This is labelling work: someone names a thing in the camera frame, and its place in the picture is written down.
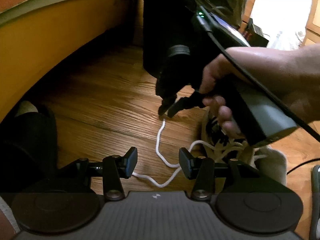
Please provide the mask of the person's right hand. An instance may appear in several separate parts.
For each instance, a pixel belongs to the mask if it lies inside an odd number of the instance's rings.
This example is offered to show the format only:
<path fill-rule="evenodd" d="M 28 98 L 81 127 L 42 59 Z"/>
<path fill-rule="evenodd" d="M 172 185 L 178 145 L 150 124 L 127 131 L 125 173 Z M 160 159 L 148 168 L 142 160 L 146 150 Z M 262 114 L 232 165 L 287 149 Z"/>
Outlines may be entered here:
<path fill-rule="evenodd" d="M 276 79 L 285 73 L 287 51 L 254 47 L 233 47 L 228 48 L 226 51 L 240 66 L 278 98 L 284 97 L 286 94 L 285 86 Z M 217 81 L 229 74 L 235 74 L 242 79 L 244 78 L 221 54 L 204 68 L 200 93 L 209 93 L 213 90 Z M 205 106 L 210 107 L 210 113 L 217 117 L 218 124 L 229 137 L 233 139 L 244 137 L 236 122 L 232 120 L 232 111 L 226 106 L 225 99 L 222 96 L 215 95 L 211 98 L 205 98 L 203 103 Z"/>

